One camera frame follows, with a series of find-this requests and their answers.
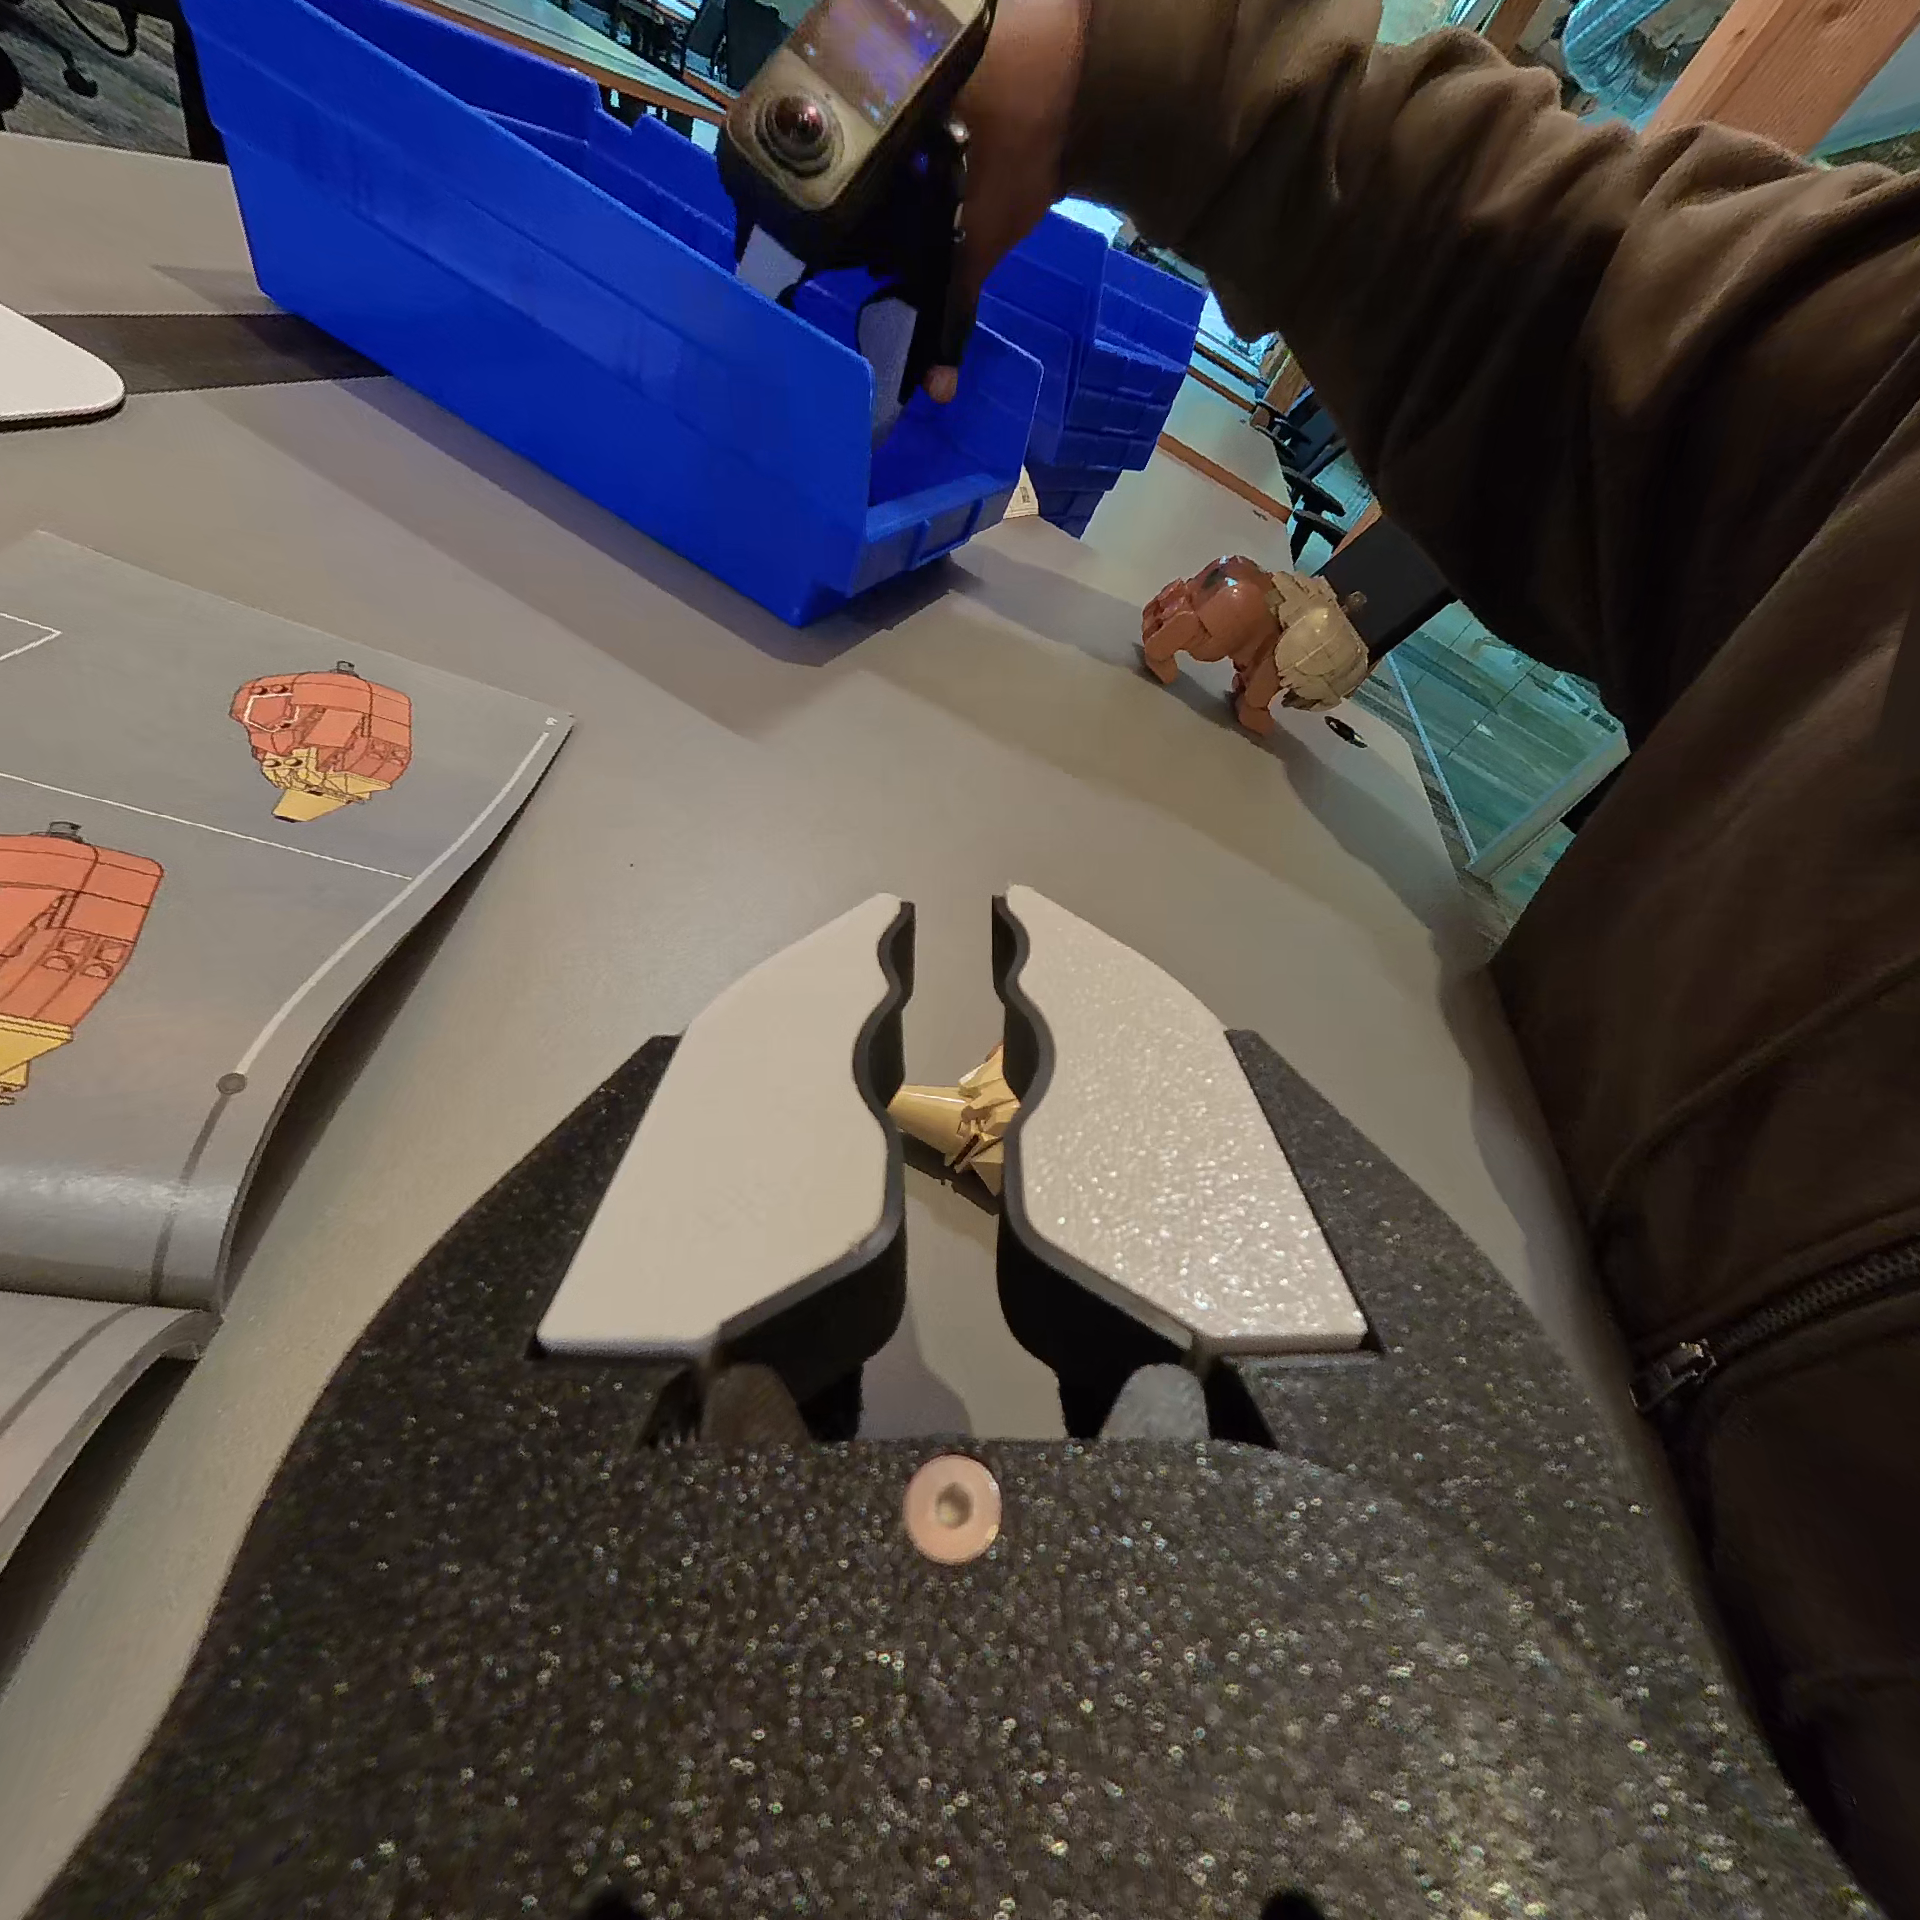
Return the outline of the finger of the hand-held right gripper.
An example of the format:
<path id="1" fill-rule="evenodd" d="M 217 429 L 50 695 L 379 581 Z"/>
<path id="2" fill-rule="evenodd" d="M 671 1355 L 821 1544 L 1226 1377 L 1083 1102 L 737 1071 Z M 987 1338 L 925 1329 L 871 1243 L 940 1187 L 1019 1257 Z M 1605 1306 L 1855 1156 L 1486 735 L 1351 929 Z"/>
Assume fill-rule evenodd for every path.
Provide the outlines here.
<path id="1" fill-rule="evenodd" d="M 919 309 L 899 293 L 860 306 L 860 355 L 871 369 L 871 449 L 884 445 L 919 378 L 912 372 Z"/>

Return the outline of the blue storage bin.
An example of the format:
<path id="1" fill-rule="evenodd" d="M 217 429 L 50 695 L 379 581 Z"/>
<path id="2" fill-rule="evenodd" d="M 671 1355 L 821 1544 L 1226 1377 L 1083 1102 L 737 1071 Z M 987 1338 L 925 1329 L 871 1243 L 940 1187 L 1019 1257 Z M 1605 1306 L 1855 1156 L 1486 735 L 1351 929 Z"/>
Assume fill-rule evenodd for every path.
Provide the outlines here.
<path id="1" fill-rule="evenodd" d="M 262 293 L 793 626 L 1003 515 L 1043 364 L 871 441 L 876 278 L 770 300 L 684 132 L 413 2 L 183 2 Z"/>

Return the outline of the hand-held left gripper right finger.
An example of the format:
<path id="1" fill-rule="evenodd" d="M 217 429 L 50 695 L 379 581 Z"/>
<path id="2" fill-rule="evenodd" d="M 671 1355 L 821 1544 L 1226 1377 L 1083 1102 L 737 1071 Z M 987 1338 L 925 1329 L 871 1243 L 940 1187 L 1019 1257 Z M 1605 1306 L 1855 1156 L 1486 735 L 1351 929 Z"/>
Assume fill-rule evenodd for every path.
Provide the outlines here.
<path id="1" fill-rule="evenodd" d="M 1210 1007 L 1035 887 L 998 900 L 1001 1222 L 1183 1355 L 1340 1355 L 1366 1308 Z"/>

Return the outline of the person's brown jacket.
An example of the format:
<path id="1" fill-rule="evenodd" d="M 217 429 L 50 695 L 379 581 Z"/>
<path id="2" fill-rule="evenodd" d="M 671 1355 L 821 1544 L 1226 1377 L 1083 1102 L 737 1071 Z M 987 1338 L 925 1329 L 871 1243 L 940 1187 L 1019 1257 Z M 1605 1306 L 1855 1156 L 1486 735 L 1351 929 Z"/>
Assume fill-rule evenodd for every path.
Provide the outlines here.
<path id="1" fill-rule="evenodd" d="M 1778 587 L 1628 760 L 1499 996 L 1788 1782 L 1917 1914 L 1917 571 Z"/>

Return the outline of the person's right forearm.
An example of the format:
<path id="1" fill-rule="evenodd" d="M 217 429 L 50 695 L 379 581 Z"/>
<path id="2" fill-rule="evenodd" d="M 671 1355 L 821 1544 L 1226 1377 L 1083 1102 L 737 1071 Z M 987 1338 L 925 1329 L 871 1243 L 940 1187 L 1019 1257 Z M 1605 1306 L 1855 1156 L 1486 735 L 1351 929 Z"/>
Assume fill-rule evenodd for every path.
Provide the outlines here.
<path id="1" fill-rule="evenodd" d="M 1917 175 L 1585 123 L 1372 2 L 1091 2 L 1066 185 L 1281 331 L 1385 515 L 1638 742 L 1896 762 Z"/>

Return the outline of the brick instruction booklet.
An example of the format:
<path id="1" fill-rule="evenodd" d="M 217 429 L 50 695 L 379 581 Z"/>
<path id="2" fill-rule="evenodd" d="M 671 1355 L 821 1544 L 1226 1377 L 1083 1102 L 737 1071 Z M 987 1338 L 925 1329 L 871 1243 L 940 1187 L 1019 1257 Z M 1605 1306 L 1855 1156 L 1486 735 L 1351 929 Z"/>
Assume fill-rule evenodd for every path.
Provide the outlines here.
<path id="1" fill-rule="evenodd" d="M 572 718 L 56 534 L 0 566 L 0 1283 L 11 1555 L 193 1360 L 269 1134 Z"/>

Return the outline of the brown and tan brick figure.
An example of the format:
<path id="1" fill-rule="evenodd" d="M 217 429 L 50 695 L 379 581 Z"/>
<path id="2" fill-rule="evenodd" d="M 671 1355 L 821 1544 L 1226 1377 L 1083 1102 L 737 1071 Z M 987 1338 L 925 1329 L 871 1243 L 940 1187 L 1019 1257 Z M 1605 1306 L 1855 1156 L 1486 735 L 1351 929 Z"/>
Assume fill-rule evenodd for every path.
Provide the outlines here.
<path id="1" fill-rule="evenodd" d="M 1277 704 L 1332 712 L 1372 673 L 1358 605 L 1360 593 L 1340 599 L 1324 576 L 1220 554 L 1142 609 L 1142 662 L 1160 683 L 1179 677 L 1179 657 L 1227 662 L 1236 723 L 1273 735 Z"/>

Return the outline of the wooden post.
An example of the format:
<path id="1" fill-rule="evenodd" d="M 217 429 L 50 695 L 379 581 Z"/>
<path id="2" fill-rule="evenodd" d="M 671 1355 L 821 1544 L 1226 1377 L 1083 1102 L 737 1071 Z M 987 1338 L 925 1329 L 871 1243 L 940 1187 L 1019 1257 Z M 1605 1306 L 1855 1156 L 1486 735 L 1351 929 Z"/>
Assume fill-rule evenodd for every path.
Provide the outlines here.
<path id="1" fill-rule="evenodd" d="M 1809 152 L 1917 29 L 1917 0 L 1737 0 L 1644 136 L 1721 123 Z"/>

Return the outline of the white rounded board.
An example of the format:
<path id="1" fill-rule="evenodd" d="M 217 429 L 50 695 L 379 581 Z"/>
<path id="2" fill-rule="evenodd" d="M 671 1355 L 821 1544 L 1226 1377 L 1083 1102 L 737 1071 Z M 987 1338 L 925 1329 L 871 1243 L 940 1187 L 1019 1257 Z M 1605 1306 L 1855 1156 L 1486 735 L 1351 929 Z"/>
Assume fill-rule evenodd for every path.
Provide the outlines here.
<path id="1" fill-rule="evenodd" d="M 129 404 L 122 372 L 58 331 L 0 306 L 0 429 L 112 419 Z"/>

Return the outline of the brown and tan brick assembly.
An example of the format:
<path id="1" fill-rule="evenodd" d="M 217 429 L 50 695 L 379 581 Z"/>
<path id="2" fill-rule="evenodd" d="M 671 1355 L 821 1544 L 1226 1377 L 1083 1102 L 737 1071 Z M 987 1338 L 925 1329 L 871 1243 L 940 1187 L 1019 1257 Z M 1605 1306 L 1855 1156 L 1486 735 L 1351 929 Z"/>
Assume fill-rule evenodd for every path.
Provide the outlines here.
<path id="1" fill-rule="evenodd" d="M 1003 1042 L 957 1084 L 902 1084 L 888 1098 L 896 1129 L 925 1145 L 954 1182 L 973 1178 L 990 1200 L 1001 1200 L 1003 1138 L 1019 1114 L 1022 1098 L 1003 1075 Z"/>

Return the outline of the nested blue storage bins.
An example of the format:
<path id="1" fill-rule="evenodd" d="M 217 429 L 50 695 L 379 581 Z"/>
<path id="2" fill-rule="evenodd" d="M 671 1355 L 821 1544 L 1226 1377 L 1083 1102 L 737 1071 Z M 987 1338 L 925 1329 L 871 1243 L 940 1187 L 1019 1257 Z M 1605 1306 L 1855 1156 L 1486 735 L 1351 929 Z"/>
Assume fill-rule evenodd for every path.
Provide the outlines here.
<path id="1" fill-rule="evenodd" d="M 1066 212 L 1045 212 L 998 263 L 973 317 L 1043 369 L 1022 459 L 1043 520 L 1083 534 L 1108 492 L 1150 467 L 1205 306 L 1205 284 L 1110 247 Z"/>

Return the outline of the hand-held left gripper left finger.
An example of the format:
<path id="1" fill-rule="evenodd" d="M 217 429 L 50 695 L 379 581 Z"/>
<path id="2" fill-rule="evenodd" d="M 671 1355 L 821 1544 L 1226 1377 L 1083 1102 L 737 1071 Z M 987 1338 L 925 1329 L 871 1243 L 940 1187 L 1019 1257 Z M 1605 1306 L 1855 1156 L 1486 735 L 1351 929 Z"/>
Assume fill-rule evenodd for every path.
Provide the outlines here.
<path id="1" fill-rule="evenodd" d="M 727 1355 L 902 1234 L 899 1004 L 916 910 L 871 892 L 679 1040 L 541 1308 L 541 1355 Z"/>

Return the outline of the person's right hand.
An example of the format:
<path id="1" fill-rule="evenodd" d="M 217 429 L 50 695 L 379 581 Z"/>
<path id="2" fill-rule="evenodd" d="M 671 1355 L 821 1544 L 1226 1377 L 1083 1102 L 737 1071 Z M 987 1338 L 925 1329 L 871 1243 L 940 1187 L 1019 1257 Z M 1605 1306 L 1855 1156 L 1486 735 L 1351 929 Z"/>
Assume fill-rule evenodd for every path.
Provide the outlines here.
<path id="1" fill-rule="evenodd" d="M 1062 196 L 1062 149 L 1083 73 L 1083 0 L 1001 0 L 957 95 L 966 177 L 951 315 L 970 324 L 998 263 Z"/>

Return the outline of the grey desk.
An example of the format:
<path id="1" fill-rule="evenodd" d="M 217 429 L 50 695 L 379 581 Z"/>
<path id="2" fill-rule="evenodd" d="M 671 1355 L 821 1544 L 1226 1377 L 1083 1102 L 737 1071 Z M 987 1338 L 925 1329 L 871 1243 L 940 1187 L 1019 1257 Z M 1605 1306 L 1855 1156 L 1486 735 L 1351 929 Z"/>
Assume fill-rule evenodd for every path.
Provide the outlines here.
<path id="1" fill-rule="evenodd" d="M 6 1568 L 6 1754 L 140 1742 L 321 1382 L 413 1262 L 649 1035 L 876 890 L 919 906 L 909 1067 L 987 1046 L 1028 883 L 1251 1024 L 1623 1405 L 1614 1345 L 1414 760 L 1142 677 L 1142 602 L 1257 515 L 1152 459 L 1072 542 L 979 534 L 787 631 L 392 381 L 135 393 L 6 431 L 6 542 L 122 563 L 572 712 L 495 856 L 358 996 L 255 1182 L 235 1308 L 114 1412 Z"/>

